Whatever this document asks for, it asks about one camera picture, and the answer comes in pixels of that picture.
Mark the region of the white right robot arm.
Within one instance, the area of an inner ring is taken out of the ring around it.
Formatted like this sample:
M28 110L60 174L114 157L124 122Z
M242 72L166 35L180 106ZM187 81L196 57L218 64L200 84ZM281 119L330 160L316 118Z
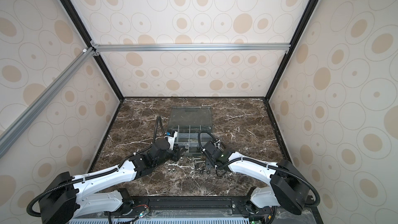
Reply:
M232 149L222 149L214 142L199 145L200 152L216 171L240 173L255 178L266 187L250 190L247 208L282 207L291 214L300 215L313 186L291 162L266 162L245 156Z

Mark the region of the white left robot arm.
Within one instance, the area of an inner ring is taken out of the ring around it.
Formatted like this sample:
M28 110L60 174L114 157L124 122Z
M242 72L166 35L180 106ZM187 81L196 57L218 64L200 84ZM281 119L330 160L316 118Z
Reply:
M129 215L134 207L129 192L125 188L112 192L105 192L105 189L147 176L169 160L178 161L184 151L184 147L175 144L174 138L168 136L113 167L76 176L61 173L39 195L41 221L66 224L73 218L98 212Z

